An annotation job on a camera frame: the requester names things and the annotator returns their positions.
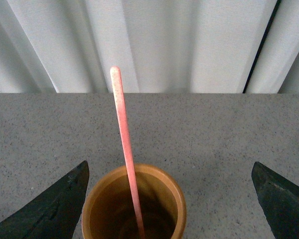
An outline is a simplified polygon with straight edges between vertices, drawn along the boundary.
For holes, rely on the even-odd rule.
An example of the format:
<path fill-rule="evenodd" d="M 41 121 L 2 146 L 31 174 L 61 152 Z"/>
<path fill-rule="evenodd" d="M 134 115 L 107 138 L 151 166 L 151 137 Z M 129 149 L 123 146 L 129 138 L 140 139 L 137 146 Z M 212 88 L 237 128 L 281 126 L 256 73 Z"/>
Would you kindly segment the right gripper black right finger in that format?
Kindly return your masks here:
<path fill-rule="evenodd" d="M 274 237 L 299 239 L 299 186 L 260 162 L 251 177 Z"/>

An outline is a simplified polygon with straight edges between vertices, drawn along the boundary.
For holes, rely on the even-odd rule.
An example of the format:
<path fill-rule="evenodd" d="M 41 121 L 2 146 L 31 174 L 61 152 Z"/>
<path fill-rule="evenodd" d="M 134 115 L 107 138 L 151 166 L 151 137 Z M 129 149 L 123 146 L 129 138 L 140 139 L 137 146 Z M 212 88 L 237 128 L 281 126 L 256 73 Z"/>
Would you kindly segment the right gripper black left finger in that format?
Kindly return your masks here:
<path fill-rule="evenodd" d="M 0 239 L 70 239 L 80 219 L 89 182 L 82 161 L 23 208 L 0 222 Z"/>

